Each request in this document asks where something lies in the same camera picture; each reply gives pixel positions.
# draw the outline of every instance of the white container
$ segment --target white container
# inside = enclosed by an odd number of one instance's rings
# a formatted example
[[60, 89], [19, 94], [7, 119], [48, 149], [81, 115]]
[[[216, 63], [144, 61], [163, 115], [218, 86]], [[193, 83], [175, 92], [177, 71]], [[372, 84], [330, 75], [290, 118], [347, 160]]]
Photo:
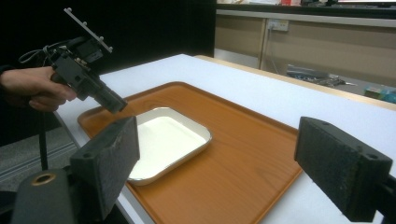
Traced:
[[203, 125], [168, 107], [136, 116], [140, 160], [129, 181], [147, 185], [201, 152], [212, 138]]

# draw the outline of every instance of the black backdrop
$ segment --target black backdrop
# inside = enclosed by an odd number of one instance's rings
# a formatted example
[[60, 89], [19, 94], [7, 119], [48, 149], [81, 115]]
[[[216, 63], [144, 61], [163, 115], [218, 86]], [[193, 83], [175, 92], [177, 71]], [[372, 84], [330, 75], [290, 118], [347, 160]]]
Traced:
[[[92, 64], [97, 74], [179, 53], [213, 56], [216, 0], [2, 0], [0, 64], [31, 66], [18, 64], [23, 53], [88, 35], [66, 7], [114, 48]], [[36, 134], [31, 109], [0, 106], [0, 146]], [[49, 129], [59, 125], [48, 117]]]

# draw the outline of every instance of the finger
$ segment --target finger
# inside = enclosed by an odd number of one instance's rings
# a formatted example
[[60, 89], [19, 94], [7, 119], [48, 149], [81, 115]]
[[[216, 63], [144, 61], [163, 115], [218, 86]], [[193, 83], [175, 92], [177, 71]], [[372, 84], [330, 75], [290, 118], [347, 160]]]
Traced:
[[44, 111], [44, 112], [53, 112], [57, 110], [59, 107], [57, 105], [42, 105], [41, 103], [33, 100], [29, 101], [29, 105], [35, 110]]
[[50, 77], [55, 73], [55, 71], [51, 66], [27, 68], [27, 69], [21, 69], [21, 71], [29, 76], [44, 77], [46, 79], [50, 79]]
[[46, 90], [49, 94], [56, 96], [58, 98], [63, 98], [68, 101], [76, 99], [76, 93], [68, 86], [54, 83], [51, 81], [44, 81], [39, 83], [41, 85], [41, 90]]
[[59, 98], [50, 94], [39, 94], [31, 97], [34, 102], [39, 102], [42, 105], [63, 105], [66, 103], [64, 98]]

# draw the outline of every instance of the white table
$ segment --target white table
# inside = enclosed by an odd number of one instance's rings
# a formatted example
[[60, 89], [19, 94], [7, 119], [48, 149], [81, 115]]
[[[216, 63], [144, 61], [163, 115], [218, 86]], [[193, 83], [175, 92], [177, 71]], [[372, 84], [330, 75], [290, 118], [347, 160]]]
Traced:
[[[298, 128], [301, 116], [328, 121], [396, 159], [396, 105], [208, 60], [177, 55], [106, 74], [101, 79], [122, 97], [168, 82], [186, 82], [293, 128]], [[89, 137], [79, 127], [77, 118], [97, 106], [92, 98], [84, 102], [75, 100], [62, 105], [56, 113], [78, 147], [86, 144]], [[396, 175], [395, 166], [390, 173]], [[127, 188], [122, 190], [117, 205], [134, 223], [152, 222]], [[374, 223], [381, 220], [382, 216], [377, 213]], [[350, 222], [306, 174], [301, 174], [262, 223]]]

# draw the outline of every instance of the wooden tray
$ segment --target wooden tray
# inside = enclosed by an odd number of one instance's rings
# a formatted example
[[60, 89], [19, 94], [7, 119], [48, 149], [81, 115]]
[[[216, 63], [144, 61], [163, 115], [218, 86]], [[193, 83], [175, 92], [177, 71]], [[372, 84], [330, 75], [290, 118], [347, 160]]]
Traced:
[[153, 183], [127, 184], [156, 223], [257, 223], [301, 172], [297, 131], [240, 105], [180, 82], [126, 100], [117, 115], [95, 108], [78, 122], [93, 137], [115, 119], [167, 106], [213, 135], [206, 150]]

